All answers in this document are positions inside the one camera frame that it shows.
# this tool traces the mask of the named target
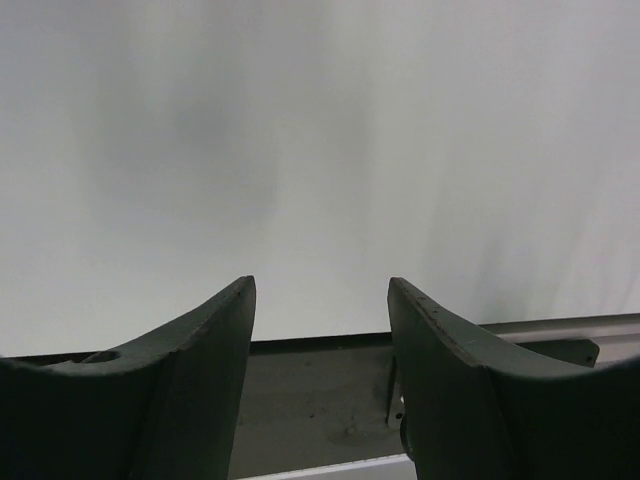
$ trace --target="white surface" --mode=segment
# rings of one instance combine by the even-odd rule
[[[640,3],[0,6],[0,352],[640,311]]]
[[[313,480],[415,480],[416,470],[413,462],[406,455],[394,455],[361,462],[252,477],[246,480],[288,480],[291,478],[311,478]]]

